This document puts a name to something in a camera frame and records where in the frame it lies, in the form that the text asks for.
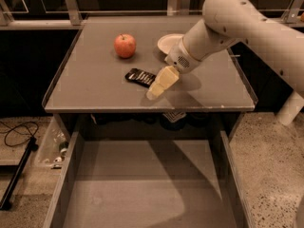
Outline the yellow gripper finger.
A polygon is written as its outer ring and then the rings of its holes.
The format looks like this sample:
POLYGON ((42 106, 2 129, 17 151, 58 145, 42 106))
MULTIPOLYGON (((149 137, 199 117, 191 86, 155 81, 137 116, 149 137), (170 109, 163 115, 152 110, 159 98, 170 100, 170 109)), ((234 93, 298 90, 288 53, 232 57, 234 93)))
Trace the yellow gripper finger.
POLYGON ((180 78, 180 73, 174 66, 165 66, 157 74, 155 81, 149 87, 146 97, 156 100, 165 90, 171 87, 180 78))

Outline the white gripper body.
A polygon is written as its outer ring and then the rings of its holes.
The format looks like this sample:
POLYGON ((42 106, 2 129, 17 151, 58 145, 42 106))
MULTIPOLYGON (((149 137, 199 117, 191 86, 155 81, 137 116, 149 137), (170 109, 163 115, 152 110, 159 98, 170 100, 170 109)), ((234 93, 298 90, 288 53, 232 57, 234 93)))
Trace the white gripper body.
POLYGON ((165 57, 165 62, 177 69, 179 73, 188 73, 200 65, 186 50, 182 39, 172 46, 165 57))

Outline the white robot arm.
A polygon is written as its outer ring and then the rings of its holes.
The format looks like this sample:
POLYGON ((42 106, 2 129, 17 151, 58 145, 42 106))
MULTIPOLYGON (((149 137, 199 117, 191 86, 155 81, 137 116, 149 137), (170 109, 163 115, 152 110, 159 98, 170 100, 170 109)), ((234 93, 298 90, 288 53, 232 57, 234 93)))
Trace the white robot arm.
POLYGON ((304 34, 265 17, 249 0, 205 0, 202 18, 170 48, 167 66, 158 73, 146 97, 157 99, 182 73, 238 42, 304 97, 304 34))

